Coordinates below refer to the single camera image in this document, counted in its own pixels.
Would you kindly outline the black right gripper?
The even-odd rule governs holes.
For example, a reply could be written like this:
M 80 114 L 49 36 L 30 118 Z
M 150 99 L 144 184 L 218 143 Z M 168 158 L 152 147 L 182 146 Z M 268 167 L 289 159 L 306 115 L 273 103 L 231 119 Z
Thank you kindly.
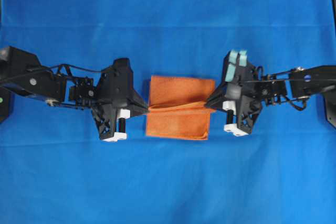
M 222 82 L 204 105 L 208 109 L 227 113 L 224 131 L 234 136 L 251 134 L 263 107 L 259 100 L 244 95 L 242 91 L 237 84 Z

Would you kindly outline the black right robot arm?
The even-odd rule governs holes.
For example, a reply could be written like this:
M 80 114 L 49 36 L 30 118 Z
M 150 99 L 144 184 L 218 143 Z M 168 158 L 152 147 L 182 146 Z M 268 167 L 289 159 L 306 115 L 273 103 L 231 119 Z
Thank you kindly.
M 225 132 L 235 136 L 251 134 L 263 105 L 289 103 L 302 111 L 315 94 L 324 98 L 326 119 L 335 125 L 335 66 L 291 69 L 287 78 L 278 74 L 260 76 L 262 67 L 229 63 L 223 67 L 222 81 L 208 97 L 205 107 L 227 114 Z

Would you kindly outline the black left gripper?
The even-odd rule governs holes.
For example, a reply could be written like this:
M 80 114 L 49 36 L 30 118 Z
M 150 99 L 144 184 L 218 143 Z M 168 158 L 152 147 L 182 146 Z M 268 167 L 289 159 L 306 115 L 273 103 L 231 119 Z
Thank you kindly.
M 134 88 L 130 88 L 129 109 L 127 108 L 129 105 L 127 99 L 117 99 L 112 102 L 101 100 L 98 98 L 98 86 L 99 81 L 96 86 L 96 102 L 91 107 L 91 113 L 98 130 L 99 139 L 105 142 L 126 140 L 126 119 L 147 114 L 149 112 L 148 104 Z

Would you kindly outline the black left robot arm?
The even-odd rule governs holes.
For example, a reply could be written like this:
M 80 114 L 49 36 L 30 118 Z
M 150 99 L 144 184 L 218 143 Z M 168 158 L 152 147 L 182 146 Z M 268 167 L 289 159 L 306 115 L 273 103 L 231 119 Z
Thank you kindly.
M 72 68 L 65 63 L 46 67 L 35 54 L 12 46 L 1 49 L 1 121 L 11 114 L 16 94 L 51 107 L 89 109 L 100 140 L 127 139 L 126 120 L 149 111 L 134 89 L 130 60 L 119 58 L 99 70 L 97 84 L 92 78 L 74 76 Z

